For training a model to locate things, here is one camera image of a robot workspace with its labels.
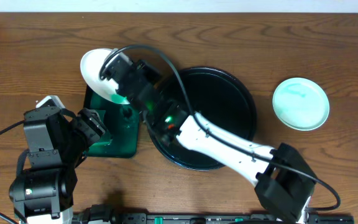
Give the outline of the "white plate with green stains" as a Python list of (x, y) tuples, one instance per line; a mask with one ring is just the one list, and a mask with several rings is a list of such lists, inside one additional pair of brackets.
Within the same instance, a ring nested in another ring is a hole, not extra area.
[(80, 62), (80, 70), (86, 84), (99, 96), (115, 104), (128, 105), (128, 100), (118, 95), (119, 85), (113, 80), (100, 80), (99, 72), (108, 56), (117, 51), (115, 49), (94, 49), (84, 54)]

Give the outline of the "round black tray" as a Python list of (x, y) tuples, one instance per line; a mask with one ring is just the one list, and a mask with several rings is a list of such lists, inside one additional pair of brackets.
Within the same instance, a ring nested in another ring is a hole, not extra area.
[[(241, 138), (252, 141), (257, 127), (257, 111), (249, 90), (224, 70), (212, 67), (193, 67), (180, 70), (179, 75), (196, 112)], [(222, 168), (220, 162), (180, 145), (166, 146), (153, 134), (155, 147), (169, 161), (191, 170)]]

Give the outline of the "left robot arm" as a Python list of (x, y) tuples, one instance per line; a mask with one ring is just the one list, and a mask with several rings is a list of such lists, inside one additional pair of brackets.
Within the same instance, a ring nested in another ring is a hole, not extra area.
[(21, 158), (29, 160), (30, 168), (23, 169), (18, 162), (16, 179), (9, 189), (20, 221), (30, 223), (36, 216), (59, 220), (72, 208), (78, 181), (75, 169), (106, 131), (99, 114), (88, 108), (77, 114), (57, 106), (25, 112), (28, 150)]

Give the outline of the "black rectangular tray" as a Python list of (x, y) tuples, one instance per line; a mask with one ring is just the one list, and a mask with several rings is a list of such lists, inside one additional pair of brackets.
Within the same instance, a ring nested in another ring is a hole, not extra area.
[(137, 150), (139, 134), (139, 112), (130, 105), (120, 105), (105, 100), (90, 87), (86, 88), (85, 108), (105, 110), (105, 123), (111, 133), (111, 143), (107, 146), (90, 147), (90, 157), (131, 158)]

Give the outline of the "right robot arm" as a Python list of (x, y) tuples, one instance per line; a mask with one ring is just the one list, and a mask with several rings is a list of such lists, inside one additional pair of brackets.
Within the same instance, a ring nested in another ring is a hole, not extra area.
[(286, 144), (278, 149), (260, 145), (220, 128), (184, 102), (156, 90), (160, 78), (151, 65), (121, 55), (106, 58), (97, 69), (103, 90), (125, 96), (160, 142), (179, 144), (230, 167), (254, 186), (266, 210), (282, 221), (299, 222), (316, 175), (298, 151)]

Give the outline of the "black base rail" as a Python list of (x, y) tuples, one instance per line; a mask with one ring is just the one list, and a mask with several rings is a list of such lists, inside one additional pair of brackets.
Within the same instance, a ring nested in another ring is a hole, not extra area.
[(211, 215), (211, 214), (149, 214), (119, 213), (110, 205), (93, 205), (73, 215), (74, 224), (242, 224), (279, 223), (284, 221), (269, 214)]

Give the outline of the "light green plate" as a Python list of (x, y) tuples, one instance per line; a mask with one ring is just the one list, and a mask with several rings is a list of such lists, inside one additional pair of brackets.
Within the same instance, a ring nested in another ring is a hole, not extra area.
[(272, 106), (283, 124), (299, 131), (318, 129), (330, 112), (324, 90), (317, 83), (300, 77), (289, 78), (276, 87)]

